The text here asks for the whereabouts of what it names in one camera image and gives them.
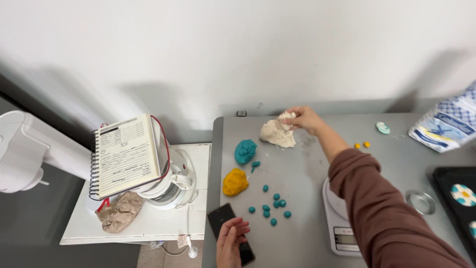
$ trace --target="brown sleeve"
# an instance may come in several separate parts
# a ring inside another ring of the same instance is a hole
[[[330,189],[347,203],[350,225],[369,267],[470,267],[380,175],[371,155],[357,149],[339,153],[329,178]]]

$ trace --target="white wall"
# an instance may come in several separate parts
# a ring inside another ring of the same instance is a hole
[[[0,72],[89,130],[147,112],[172,143],[209,141],[213,120],[236,110],[427,109],[476,79],[475,10],[474,0],[1,0]]]

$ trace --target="spiral notebook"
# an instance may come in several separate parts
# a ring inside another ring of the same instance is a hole
[[[89,196],[104,199],[160,177],[150,114],[93,131]]]

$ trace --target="notebook page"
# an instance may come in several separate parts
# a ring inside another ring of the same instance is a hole
[[[149,114],[99,129],[99,198],[159,177]]]

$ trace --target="black baking tray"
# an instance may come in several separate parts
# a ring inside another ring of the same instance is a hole
[[[446,214],[474,262],[476,239],[470,232],[469,223],[476,220],[476,206],[458,203],[451,195],[451,187],[454,184],[463,184],[476,193],[476,167],[439,167],[434,170],[433,178],[439,187],[440,196],[447,205],[446,208],[449,208],[445,209]]]

